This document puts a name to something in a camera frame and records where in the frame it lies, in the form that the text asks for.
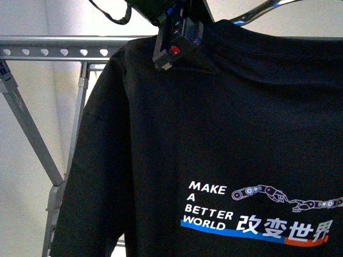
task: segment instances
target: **metal pole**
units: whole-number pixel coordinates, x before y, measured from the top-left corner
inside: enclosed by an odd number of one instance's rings
[[[1,93],[3,93],[39,161],[42,163],[53,185],[59,186],[62,184],[63,179],[18,91],[18,84],[14,79],[10,68],[6,61],[2,59],[0,59],[0,81]]]
[[[81,73],[79,78],[79,90],[76,99],[76,108],[75,108],[75,116],[74,116],[74,123],[73,129],[71,133],[71,142],[70,142],[70,150],[69,150],[69,158],[68,158],[68,166],[66,170],[66,174],[64,180],[67,181],[68,175],[71,168],[72,158],[75,151],[77,135],[79,133],[81,118],[84,112],[85,102],[86,102],[86,93],[88,89],[88,81],[90,79],[90,64],[88,62],[81,63]]]
[[[49,193],[48,208],[46,209],[48,212],[48,218],[45,229],[42,257],[49,257],[50,255],[51,243],[54,240],[64,188],[65,183],[60,186],[53,186]]]

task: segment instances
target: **shirt fabric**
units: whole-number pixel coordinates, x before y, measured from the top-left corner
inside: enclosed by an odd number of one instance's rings
[[[156,37],[85,107],[51,257],[343,256],[343,40],[227,20],[167,71]]]

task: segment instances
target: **metal rail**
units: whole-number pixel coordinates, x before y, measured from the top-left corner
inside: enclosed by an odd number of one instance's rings
[[[130,40],[148,36],[0,36],[0,58],[106,62]]]

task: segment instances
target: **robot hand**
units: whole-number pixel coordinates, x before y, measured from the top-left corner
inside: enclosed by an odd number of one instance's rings
[[[287,196],[281,191],[272,186],[267,186],[264,193],[274,202],[288,202]]]
[[[299,213],[303,210],[310,210],[314,208],[320,208],[322,206],[321,203],[315,203],[314,201],[303,201],[303,200],[292,200],[289,203],[297,203],[297,206],[293,207],[294,213]]]

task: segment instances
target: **blue stripe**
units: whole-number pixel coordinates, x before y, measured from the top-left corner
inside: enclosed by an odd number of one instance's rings
[[[183,220],[181,220],[181,226],[184,228],[194,229],[194,230],[198,230],[201,232],[211,233],[211,234],[216,234],[216,235],[221,235],[221,236],[226,236],[226,237],[251,238],[251,239],[269,241],[269,242],[278,243],[278,244],[284,244],[285,243],[285,237],[281,237],[281,238],[266,237],[266,236],[263,236],[262,233],[254,234],[251,231],[244,233],[243,230],[211,229],[211,228],[205,228],[201,225],[195,225],[193,223],[184,222]]]

